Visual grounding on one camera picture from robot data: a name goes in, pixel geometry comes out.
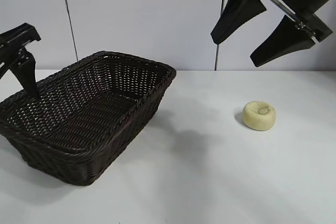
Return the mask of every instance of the wicker basket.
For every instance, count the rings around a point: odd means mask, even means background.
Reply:
[[[98,52],[0,103],[0,134],[29,166],[74,185],[92,184],[157,111],[176,76],[168,65]]]

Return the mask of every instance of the white table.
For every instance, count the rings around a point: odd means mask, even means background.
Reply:
[[[7,74],[0,100],[19,89]],[[241,124],[252,100],[276,108],[270,131]],[[29,168],[0,137],[0,223],[336,223],[336,73],[178,72],[88,187]]]

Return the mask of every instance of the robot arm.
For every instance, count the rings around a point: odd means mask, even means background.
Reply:
[[[10,70],[27,93],[38,99],[35,59],[25,46],[41,38],[34,26],[24,23],[0,34],[0,78]]]
[[[309,49],[332,34],[314,13],[328,0],[271,0],[286,16],[275,31],[251,55],[256,67],[291,52]],[[222,43],[236,29],[266,11],[260,0],[228,0],[212,31],[216,44]]]

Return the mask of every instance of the basket rim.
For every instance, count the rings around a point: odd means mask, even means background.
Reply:
[[[118,57],[121,56],[125,57],[125,59],[130,60],[135,59],[138,61],[142,61],[148,64],[153,64],[158,67],[164,68],[167,71],[167,73],[165,76],[162,77],[161,81],[157,85],[155,85],[155,87],[153,87],[151,90],[149,90],[145,95],[143,95],[128,112],[120,116],[117,123],[115,123],[112,127],[108,127],[105,129],[105,131],[100,136],[100,138],[102,138],[101,141],[95,141],[95,143],[90,145],[88,148],[73,150],[70,148],[66,148],[64,146],[51,143],[48,141],[47,138],[35,136],[19,127],[16,127],[8,123],[1,117],[0,117],[0,125],[3,125],[5,128],[12,128],[13,131],[15,130],[15,132],[19,132],[20,135],[25,136],[28,140],[30,140],[30,143],[25,143],[26,145],[27,144],[32,145],[34,148],[38,148],[40,151],[47,152],[48,154],[52,153],[54,154],[55,159],[65,161],[66,163],[81,163],[94,158],[96,155],[99,155],[127,127],[127,125],[129,124],[129,119],[134,117],[142,109],[145,103],[147,103],[149,100],[156,98],[156,96],[159,94],[159,91],[165,90],[171,84],[171,82],[176,76],[176,70],[174,68],[158,61],[149,60],[130,54],[124,54],[121,52],[99,51],[38,81],[37,86],[39,88],[42,85],[49,84],[55,81],[55,78],[57,79],[64,78],[66,77],[66,75],[72,74],[77,68],[82,67],[83,65],[88,64],[91,61],[104,56],[118,56]],[[13,106],[13,103],[15,103],[16,100],[24,97],[28,97],[25,90],[20,90],[16,92],[15,94],[6,98],[4,101],[0,102],[0,111],[1,109],[5,111],[3,109],[4,107]]]

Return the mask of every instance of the woven texture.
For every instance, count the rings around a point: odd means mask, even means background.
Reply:
[[[176,76],[168,65],[98,52],[0,103],[0,134],[29,166],[74,185],[92,184],[157,111]]]

